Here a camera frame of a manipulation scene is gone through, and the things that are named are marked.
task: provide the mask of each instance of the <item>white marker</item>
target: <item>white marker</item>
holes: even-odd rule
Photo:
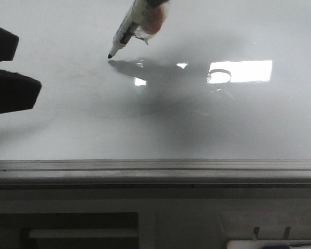
[[[109,59],[115,56],[119,49],[127,45],[138,26],[144,20],[144,13],[148,8],[150,8],[150,5],[147,0],[134,1],[113,38],[113,47],[108,54]]]

